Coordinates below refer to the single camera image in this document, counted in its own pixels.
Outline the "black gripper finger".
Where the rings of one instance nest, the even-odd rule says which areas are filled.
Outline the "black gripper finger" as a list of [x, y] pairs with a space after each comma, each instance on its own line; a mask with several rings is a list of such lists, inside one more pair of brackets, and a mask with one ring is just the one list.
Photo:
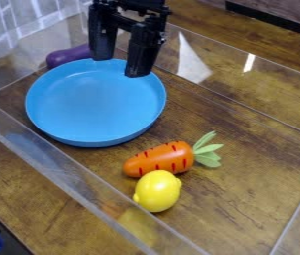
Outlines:
[[155, 62], [165, 38], [149, 24], [135, 23], [129, 39], [125, 75], [130, 78], [146, 76]]
[[88, 7], [88, 47], [95, 61], [107, 60], [114, 55], [118, 28], [104, 4]]

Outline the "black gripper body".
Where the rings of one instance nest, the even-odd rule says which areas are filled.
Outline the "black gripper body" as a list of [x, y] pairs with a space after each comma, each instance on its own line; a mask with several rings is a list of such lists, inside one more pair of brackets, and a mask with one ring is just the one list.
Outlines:
[[88, 30], [106, 31], [110, 28], [131, 30], [135, 20], [125, 17], [118, 9], [135, 11], [151, 30], [165, 31], [167, 16], [171, 14], [165, 0], [92, 0], [88, 6]]

